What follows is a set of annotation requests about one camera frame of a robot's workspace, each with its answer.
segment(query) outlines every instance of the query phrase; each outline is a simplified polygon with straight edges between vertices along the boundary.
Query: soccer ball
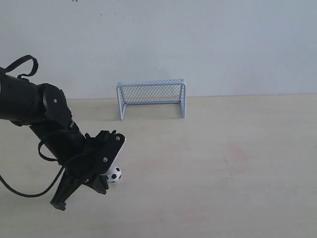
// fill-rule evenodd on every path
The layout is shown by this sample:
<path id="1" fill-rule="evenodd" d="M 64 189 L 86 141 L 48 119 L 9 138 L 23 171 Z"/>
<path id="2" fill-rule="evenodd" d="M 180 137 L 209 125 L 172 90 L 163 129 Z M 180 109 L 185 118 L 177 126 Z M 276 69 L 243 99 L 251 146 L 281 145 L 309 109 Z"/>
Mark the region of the soccer ball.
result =
<path id="1" fill-rule="evenodd" d="M 121 178 L 122 172 L 119 167 L 114 167 L 112 170 L 108 170 L 105 175 L 108 182 L 118 182 Z"/>

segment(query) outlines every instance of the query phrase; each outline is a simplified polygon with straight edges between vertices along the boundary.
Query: black robotic arm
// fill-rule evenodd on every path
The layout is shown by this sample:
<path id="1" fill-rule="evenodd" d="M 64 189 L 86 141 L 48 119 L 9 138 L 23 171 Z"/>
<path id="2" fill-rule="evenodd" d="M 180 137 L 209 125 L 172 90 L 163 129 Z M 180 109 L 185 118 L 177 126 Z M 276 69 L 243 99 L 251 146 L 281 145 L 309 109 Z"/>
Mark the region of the black robotic arm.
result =
<path id="1" fill-rule="evenodd" d="M 22 63 L 33 60 L 29 74 L 17 78 L 7 75 Z M 57 191 L 51 200 L 56 209 L 65 210 L 66 200 L 79 186 L 86 185 L 100 194 L 106 194 L 108 184 L 104 175 L 111 167 L 125 142 L 125 137 L 116 131 L 101 130 L 96 137 L 83 135 L 72 120 L 62 90 L 43 83 L 36 85 L 23 76 L 33 76 L 38 69 L 37 60 L 24 56 L 7 68 L 0 67 L 0 119 L 9 120 L 16 126 L 29 126 L 40 139 L 39 155 L 47 161 L 57 161 L 62 166 L 59 174 L 64 173 Z M 48 158 L 40 151 L 45 145 L 55 158 Z M 12 192 L 26 195 L 12 189 L 0 176 L 0 181 Z"/>

